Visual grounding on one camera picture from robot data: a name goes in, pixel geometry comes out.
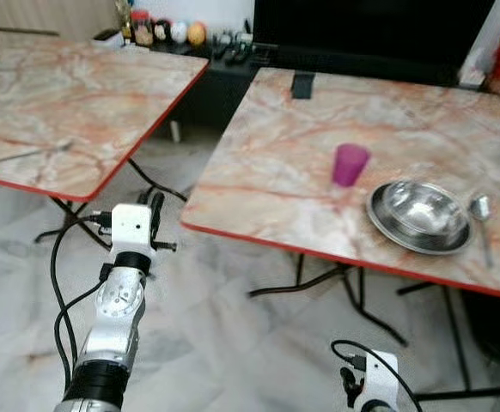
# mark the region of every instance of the black metal table frame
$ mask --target black metal table frame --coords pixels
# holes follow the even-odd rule
[[[353,266],[350,264],[336,264],[336,268],[333,270],[329,270],[323,275],[315,277],[313,280],[302,283],[302,272],[303,272],[303,261],[305,255],[300,254],[298,257],[298,262],[296,266],[296,285],[289,287],[281,287],[281,288],[263,288],[253,290],[248,293],[250,298],[260,296],[263,294],[285,294],[292,292],[300,292],[302,290],[311,288],[319,283],[326,281],[335,276],[340,276],[345,291],[350,299],[350,303],[353,308],[362,316],[364,316],[370,322],[376,324],[387,333],[389,333],[398,343],[403,346],[408,346],[407,340],[392,326],[387,324],[386,322],[378,319],[376,316],[364,310],[365,303],[365,292],[364,292],[364,268]],[[350,269],[356,268],[358,275],[358,294],[359,301],[355,297],[355,293],[353,291],[353,287],[348,278],[348,272]],[[430,282],[422,282],[417,285],[412,285],[407,288],[402,288],[397,291],[397,295],[402,296],[405,294],[409,294],[411,292],[427,288],[429,286],[434,286],[435,283]],[[458,324],[456,322],[456,317],[454,315],[454,307],[452,301],[450,299],[450,294],[448,292],[448,288],[446,286],[441,286],[443,297],[445,300],[445,306],[447,307],[448,320],[450,323],[450,329],[453,336],[454,346],[456,348],[456,354],[458,356],[458,362],[460,366],[460,373],[462,375],[462,380],[464,382],[464,390],[463,391],[444,391],[444,392],[431,392],[431,393],[417,393],[416,398],[419,402],[426,401],[441,401],[441,400],[449,400],[449,399],[469,399],[475,397],[499,397],[500,396],[500,387],[496,388],[484,388],[484,389],[472,389],[472,383],[470,380],[470,375],[467,368],[466,357],[464,356],[464,351],[462,348],[462,342],[460,339],[460,332],[458,330]]]
[[[79,219],[80,214],[86,209],[88,206],[88,203],[82,203],[78,208],[74,209],[74,203],[72,201],[67,201],[63,202],[61,199],[58,199],[56,197],[50,197],[50,199],[61,208],[64,212],[64,227],[66,227],[69,223],[76,221]],[[109,250],[111,248],[110,245],[105,243],[95,232],[86,225],[85,222],[81,221],[78,223],[78,226],[88,234],[90,238],[92,238],[98,245],[102,246],[103,248]],[[39,243],[41,240],[44,238],[47,238],[49,236],[55,236],[57,234],[60,234],[63,229],[55,229],[55,230],[48,230],[47,232],[43,232],[36,236],[34,239],[34,243]]]
[[[187,201],[187,198],[173,190],[173,189],[170,189],[169,187],[166,187],[166,186],[163,186],[163,185],[159,185],[158,183],[156,183],[153,179],[151,179],[142,169],[141,167],[132,159],[128,159],[128,163],[130,164],[131,167],[133,167],[133,169],[135,170],[135,172],[141,177],[141,179],[143,179],[145,182],[147,182],[151,188],[149,189],[148,193],[150,191],[152,191],[153,189],[157,189],[158,191],[165,191],[166,193],[169,193],[177,198],[179,198],[181,201],[183,202],[186,202]],[[78,206],[78,208],[74,209],[74,203],[72,201],[62,201],[61,199],[57,198],[57,197],[50,197],[50,199],[55,203],[57,204],[57,206],[59,206],[59,208],[61,208],[61,210],[63,210],[63,212],[65,213],[64,215],[64,225],[62,228],[60,229],[55,229],[55,230],[48,230],[47,232],[43,232],[41,234],[39,234],[35,239],[34,239],[34,243],[39,243],[41,240],[43,240],[44,238],[47,238],[49,236],[55,236],[59,233],[61,233],[61,231],[63,230],[64,227],[66,227],[68,224],[72,223],[73,221],[76,221],[80,218],[80,214],[86,209],[86,207],[88,206],[88,202],[86,203],[82,203],[80,206]],[[84,231],[88,234],[88,236],[90,238],[92,238],[98,245],[100,245],[101,247],[107,249],[107,250],[110,250],[111,249],[111,245],[108,245],[106,242],[104,242],[97,234],[94,233],[94,231],[92,231],[88,225],[86,225],[85,222],[83,221],[80,221],[77,223],[77,225]]]

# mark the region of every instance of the black television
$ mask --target black television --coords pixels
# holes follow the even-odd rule
[[[495,0],[255,0],[275,65],[454,83]]]

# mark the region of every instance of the pink cup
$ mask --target pink cup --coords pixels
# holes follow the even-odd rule
[[[370,152],[362,146],[351,143],[339,145],[332,180],[343,187],[353,186],[369,158]]]

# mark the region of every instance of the cable connector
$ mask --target cable connector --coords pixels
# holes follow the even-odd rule
[[[99,273],[99,281],[100,282],[105,282],[109,278],[109,275],[111,274],[111,270],[113,270],[113,267],[114,267],[113,264],[103,264],[101,266],[101,271]]]
[[[350,359],[345,360],[355,369],[361,372],[367,372],[367,358],[359,354],[350,354]]]
[[[92,221],[99,227],[111,228],[113,226],[113,213],[95,210],[92,212],[92,215],[89,216],[89,221]]]
[[[166,249],[173,252],[176,252],[178,250],[177,243],[155,242],[154,240],[151,240],[150,245],[155,250]]]

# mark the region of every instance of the red table edge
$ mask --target red table edge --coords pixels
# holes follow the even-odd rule
[[[362,262],[360,260],[349,259],[347,257],[340,257],[340,256],[335,256],[335,255],[329,255],[328,253],[323,253],[320,251],[311,251],[309,249],[304,249],[304,248],[292,246],[292,245],[285,245],[283,243],[272,242],[270,240],[255,239],[255,238],[252,238],[250,236],[244,236],[241,234],[223,232],[221,230],[210,229],[208,227],[201,227],[198,225],[193,225],[191,223],[185,223],[183,220],[181,220],[181,225],[186,227],[187,229],[195,230],[197,232],[214,234],[217,236],[223,236],[223,237],[231,238],[231,239],[244,240],[246,242],[255,243],[258,245],[272,246],[272,247],[276,247],[279,249],[284,249],[286,251],[295,251],[297,253],[303,253],[306,255],[315,256],[317,258],[322,258],[322,259],[330,260],[333,262],[340,262],[342,264],[352,264],[352,265],[360,266],[363,268],[368,268],[368,269],[372,269],[372,270],[379,270],[381,272],[389,273],[391,275],[410,277],[410,278],[418,279],[418,280],[425,281],[425,282],[436,283],[439,285],[446,285],[446,286],[450,286],[451,288],[461,288],[461,289],[471,290],[472,292],[478,292],[481,294],[488,294],[488,295],[500,298],[500,291],[499,290],[486,288],[483,286],[468,285],[466,283],[448,281],[445,279],[439,279],[439,278],[434,277],[434,276],[420,275],[420,274],[417,274],[414,272],[409,272],[407,270],[401,270],[401,269],[392,268],[389,266],[383,266],[381,264],[372,264],[369,262]]]
[[[200,77],[205,73],[206,69],[208,69],[208,66],[210,65],[210,60],[208,63],[204,65],[204,67],[197,73],[197,75],[187,84],[187,86],[181,91],[180,94],[174,99],[174,101],[170,104],[168,109],[150,126],[150,128],[137,140],[137,142],[134,144],[133,148],[128,151],[128,153],[125,155],[124,158],[122,158],[119,161],[119,164],[114,167],[111,172],[101,181],[101,183],[97,186],[97,188],[91,192],[90,194],[86,196],[72,196],[72,195],[65,195],[64,193],[57,193],[55,191],[46,191],[44,189],[38,189],[36,187],[32,186],[25,186],[25,185],[19,185],[17,183],[11,183],[11,182],[5,182],[3,180],[0,180],[0,185],[1,186],[6,186],[10,187],[12,189],[18,189],[22,191],[29,191],[31,193],[38,193],[40,195],[47,195],[51,197],[56,197],[58,199],[62,200],[71,200],[73,202],[81,202],[81,203],[86,203],[90,202],[91,200],[95,199],[97,195],[103,190],[103,188],[109,183],[109,181],[114,177],[114,175],[120,170],[120,168],[126,163],[128,159],[131,158],[131,156],[139,149],[139,146],[143,143],[144,140],[149,138],[151,133],[155,131],[155,129],[164,121],[164,119],[170,114],[170,112],[178,105],[181,99],[187,94],[187,92],[194,86],[198,80],[200,80]]]

